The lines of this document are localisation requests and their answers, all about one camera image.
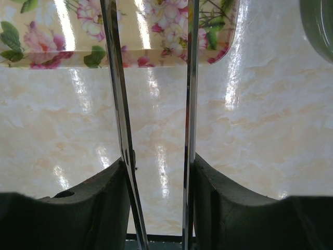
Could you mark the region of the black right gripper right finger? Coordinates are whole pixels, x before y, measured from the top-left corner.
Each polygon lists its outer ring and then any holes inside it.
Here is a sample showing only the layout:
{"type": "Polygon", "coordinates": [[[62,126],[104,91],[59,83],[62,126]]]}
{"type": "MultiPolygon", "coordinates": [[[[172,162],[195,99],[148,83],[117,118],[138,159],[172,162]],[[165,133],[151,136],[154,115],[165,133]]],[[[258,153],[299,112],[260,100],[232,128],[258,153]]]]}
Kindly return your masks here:
{"type": "Polygon", "coordinates": [[[258,194],[195,159],[198,249],[332,249],[332,197],[258,194]]]}

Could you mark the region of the stainless steel food tongs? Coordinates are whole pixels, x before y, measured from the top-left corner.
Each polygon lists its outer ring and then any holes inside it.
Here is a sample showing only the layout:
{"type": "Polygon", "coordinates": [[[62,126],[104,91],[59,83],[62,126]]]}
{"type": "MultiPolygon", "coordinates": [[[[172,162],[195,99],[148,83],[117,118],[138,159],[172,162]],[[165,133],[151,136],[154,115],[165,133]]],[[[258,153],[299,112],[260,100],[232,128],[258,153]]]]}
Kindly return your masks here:
{"type": "Polygon", "coordinates": [[[125,68],[116,1],[102,1],[101,9],[130,229],[139,249],[149,249],[148,234],[179,234],[182,248],[194,249],[199,2],[189,5],[189,62],[174,68],[125,68]]]}

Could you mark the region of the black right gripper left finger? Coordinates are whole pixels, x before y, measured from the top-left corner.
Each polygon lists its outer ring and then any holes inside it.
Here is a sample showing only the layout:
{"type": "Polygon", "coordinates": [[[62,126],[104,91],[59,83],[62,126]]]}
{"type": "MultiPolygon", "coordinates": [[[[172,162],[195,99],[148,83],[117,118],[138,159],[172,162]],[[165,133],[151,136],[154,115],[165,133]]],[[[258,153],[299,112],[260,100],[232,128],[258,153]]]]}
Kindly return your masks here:
{"type": "Polygon", "coordinates": [[[1,249],[124,249],[125,174],[118,160],[54,197],[1,193],[1,249]]]}

